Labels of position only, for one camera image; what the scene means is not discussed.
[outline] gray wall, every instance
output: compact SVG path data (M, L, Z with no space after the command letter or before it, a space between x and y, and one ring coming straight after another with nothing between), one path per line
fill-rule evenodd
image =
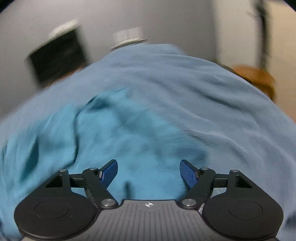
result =
M90 61L114 45L113 33L141 26L150 43L173 43L214 60L210 0L16 0L0 14L0 109L8 113L38 91L25 62L54 28L78 18Z

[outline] gray gripper base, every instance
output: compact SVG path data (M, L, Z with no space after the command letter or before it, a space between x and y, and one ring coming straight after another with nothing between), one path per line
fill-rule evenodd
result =
M195 210L180 208L174 200L125 200L104 210L85 232L68 241L227 241L211 230Z

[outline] silver bolt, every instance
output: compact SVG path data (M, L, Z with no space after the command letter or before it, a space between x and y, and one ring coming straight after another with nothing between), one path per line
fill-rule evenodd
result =
M108 198L108 199L104 199L103 201L101 201L101 204L105 207L111 207L116 204L116 201Z
M196 204L196 201L194 199L187 198L182 201L182 204L187 207L192 207Z

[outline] wooden stool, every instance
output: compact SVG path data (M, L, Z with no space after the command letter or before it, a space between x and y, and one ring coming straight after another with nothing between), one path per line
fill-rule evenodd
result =
M275 90L273 84L275 79L265 70L252 66L236 65L232 70L244 80L257 87L265 93L272 101L274 101Z

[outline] white circular logo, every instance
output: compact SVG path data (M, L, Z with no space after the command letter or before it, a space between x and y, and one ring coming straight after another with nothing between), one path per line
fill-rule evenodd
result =
M146 207L152 207L154 204L151 203L151 202L148 202L148 203L145 203L144 205L145 205Z

